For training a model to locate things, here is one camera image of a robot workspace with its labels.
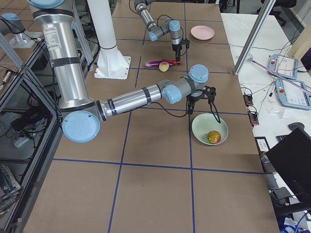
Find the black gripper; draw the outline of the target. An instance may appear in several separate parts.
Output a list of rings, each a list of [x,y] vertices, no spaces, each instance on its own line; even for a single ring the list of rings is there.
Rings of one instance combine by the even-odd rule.
[[[192,95],[188,95],[187,96],[187,100],[188,100],[188,104],[187,104],[187,114],[192,114],[193,110],[194,110],[194,104],[196,102],[198,102],[201,99],[202,95],[199,96],[192,96]]]
[[[172,49],[175,52],[175,60],[176,60],[176,62],[180,62],[181,44],[172,44]]]

